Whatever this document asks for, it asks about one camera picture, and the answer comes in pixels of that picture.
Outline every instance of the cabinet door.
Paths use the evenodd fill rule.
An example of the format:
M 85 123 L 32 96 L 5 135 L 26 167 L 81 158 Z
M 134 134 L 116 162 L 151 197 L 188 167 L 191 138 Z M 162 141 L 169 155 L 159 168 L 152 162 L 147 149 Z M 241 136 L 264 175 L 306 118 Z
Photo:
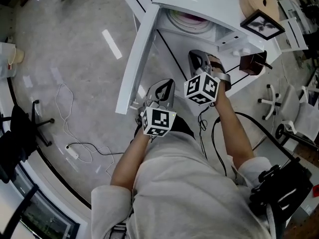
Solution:
M 129 105 L 135 100 L 143 70 L 154 40 L 156 19 L 159 10 L 159 5 L 151 4 L 143 17 L 126 65 L 116 105 L 116 113 L 126 114 Z

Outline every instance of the black chair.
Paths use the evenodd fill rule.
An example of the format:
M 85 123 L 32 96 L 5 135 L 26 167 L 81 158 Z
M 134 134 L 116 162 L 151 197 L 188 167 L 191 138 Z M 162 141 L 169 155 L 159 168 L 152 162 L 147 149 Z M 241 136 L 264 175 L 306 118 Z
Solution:
M 54 119 L 49 119 L 40 123 L 35 122 L 35 105 L 39 100 L 32 102 L 31 120 L 17 104 L 12 109 L 11 117 L 0 118 L 1 121 L 10 120 L 10 129 L 16 140 L 20 143 L 27 156 L 30 156 L 38 146 L 36 136 L 44 143 L 45 146 L 51 146 L 52 142 L 48 141 L 38 130 L 38 128 L 47 123 L 54 123 Z
M 20 161 L 25 162 L 27 154 L 11 131 L 7 131 L 0 138 L 0 149 L 0 179 L 8 183 L 15 178 L 15 167 Z

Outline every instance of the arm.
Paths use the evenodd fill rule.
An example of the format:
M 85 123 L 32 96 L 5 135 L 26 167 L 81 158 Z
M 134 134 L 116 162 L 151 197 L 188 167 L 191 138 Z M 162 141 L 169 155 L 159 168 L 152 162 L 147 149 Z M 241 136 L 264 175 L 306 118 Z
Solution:
M 138 169 L 145 158 L 145 150 L 150 136 L 140 128 L 113 172 L 111 185 L 132 190 Z
M 219 84 L 215 107 L 220 116 L 227 154 L 233 157 L 234 165 L 239 169 L 245 161 L 254 158 L 254 153 L 246 132 L 226 97 L 225 84 L 222 81 Z

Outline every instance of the floor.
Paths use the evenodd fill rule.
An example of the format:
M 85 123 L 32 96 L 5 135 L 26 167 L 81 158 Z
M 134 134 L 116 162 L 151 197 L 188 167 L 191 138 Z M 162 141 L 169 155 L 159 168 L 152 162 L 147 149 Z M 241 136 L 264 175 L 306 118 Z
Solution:
M 298 144 L 294 153 L 319 168 L 318 153 L 304 145 Z M 284 239 L 316 239 L 319 238 L 319 206 L 302 223 L 291 220 L 285 230 Z
M 116 59 L 103 38 L 107 29 L 122 53 Z M 13 84 L 17 99 L 22 108 L 31 110 L 31 101 L 40 100 L 38 114 L 43 118 L 55 118 L 56 123 L 48 125 L 44 133 L 53 141 L 49 148 L 42 150 L 58 172 L 80 195 L 90 202 L 91 190 L 108 184 L 110 178 L 105 170 L 112 164 L 111 156 L 92 153 L 93 161 L 85 163 L 73 159 L 64 147 L 75 142 L 63 131 L 55 97 L 60 83 L 65 83 L 74 94 L 72 114 L 68 118 L 70 131 L 80 141 L 91 142 L 98 148 L 105 145 L 114 152 L 123 152 L 132 140 L 136 124 L 135 111 L 129 110 L 126 116 L 116 114 L 115 106 L 126 67 L 126 62 L 136 36 L 133 15 L 124 0 L 30 0 L 23 8 L 16 8 L 15 40 L 18 48 L 25 51 L 25 59 L 18 66 Z M 234 94 L 230 100 L 234 110 L 251 115 L 268 130 L 273 121 L 262 121 L 267 107 L 258 104 L 257 99 L 267 97 L 267 84 L 273 84 L 277 92 L 284 93 L 287 82 L 296 87 L 310 79 L 313 69 L 309 64 L 298 66 L 294 53 L 285 53 L 274 63 L 272 71 Z M 161 77 L 160 63 L 151 54 L 147 63 L 149 72 L 143 81 L 156 82 Z M 62 85 L 57 98 L 62 116 L 70 111 L 72 94 Z M 185 108 L 183 102 L 175 99 L 174 109 L 182 116 L 198 138 L 197 118 Z M 211 144 L 211 129 L 217 118 L 214 108 L 203 118 L 209 123 L 203 132 L 203 141 L 208 159 L 216 163 L 217 158 Z M 240 119 L 252 145 L 263 136 L 251 123 Z M 215 132 L 217 149 L 223 158 L 226 152 L 221 128 Z M 90 153 L 75 148 L 80 158 L 91 161 Z M 120 155 L 115 155 L 117 162 Z M 112 174 L 115 165 L 108 172 Z

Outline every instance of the window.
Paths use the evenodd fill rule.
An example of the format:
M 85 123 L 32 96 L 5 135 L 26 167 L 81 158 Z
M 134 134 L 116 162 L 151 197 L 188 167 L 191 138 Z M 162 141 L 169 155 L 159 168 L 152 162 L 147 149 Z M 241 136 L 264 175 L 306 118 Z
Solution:
M 25 196 L 34 183 L 20 164 L 15 171 L 13 184 Z M 42 239 L 74 239 L 79 229 L 79 224 L 59 210 L 40 190 L 21 215 L 21 222 Z

